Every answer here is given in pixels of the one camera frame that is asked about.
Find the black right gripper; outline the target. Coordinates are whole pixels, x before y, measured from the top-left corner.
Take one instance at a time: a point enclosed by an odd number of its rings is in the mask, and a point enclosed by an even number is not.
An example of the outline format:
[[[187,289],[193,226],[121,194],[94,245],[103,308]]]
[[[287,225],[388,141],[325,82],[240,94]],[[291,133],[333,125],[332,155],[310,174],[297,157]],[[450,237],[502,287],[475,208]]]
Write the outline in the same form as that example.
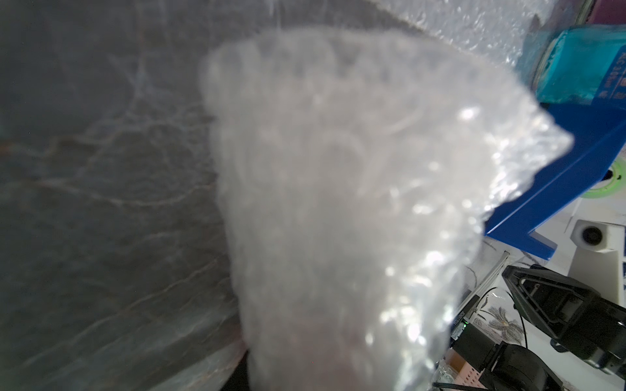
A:
[[[593,368],[625,378],[624,307],[568,293],[550,315],[556,343]]]

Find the blue tape dispenser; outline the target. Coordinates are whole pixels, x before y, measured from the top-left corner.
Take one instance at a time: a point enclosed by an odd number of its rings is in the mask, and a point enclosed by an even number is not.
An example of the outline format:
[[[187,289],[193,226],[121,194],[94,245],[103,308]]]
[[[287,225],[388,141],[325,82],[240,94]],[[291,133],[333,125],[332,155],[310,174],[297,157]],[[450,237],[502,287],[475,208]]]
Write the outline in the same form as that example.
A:
[[[557,248],[536,229],[602,180],[625,143],[625,109],[546,104],[555,122],[574,138],[572,149],[542,169],[517,200],[496,208],[486,235],[545,260]]]

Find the blue glass bottle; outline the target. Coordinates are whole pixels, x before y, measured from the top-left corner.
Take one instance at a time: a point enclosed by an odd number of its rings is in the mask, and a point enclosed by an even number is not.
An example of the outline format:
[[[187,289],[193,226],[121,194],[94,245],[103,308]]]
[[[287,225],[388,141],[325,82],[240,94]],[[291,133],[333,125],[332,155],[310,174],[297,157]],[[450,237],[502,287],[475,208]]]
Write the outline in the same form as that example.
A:
[[[531,83],[544,104],[625,109],[625,26],[587,24],[549,44]]]

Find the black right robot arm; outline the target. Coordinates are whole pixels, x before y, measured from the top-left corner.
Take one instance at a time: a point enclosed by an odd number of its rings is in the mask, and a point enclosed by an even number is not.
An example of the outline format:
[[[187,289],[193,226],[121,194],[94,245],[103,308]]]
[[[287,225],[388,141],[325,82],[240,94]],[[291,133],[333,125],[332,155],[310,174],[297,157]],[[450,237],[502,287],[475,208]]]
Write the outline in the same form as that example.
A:
[[[512,288],[522,315],[567,352],[625,377],[625,309],[586,287],[525,278]],[[453,346],[490,390],[560,390],[563,382],[528,348],[493,342],[467,326]]]

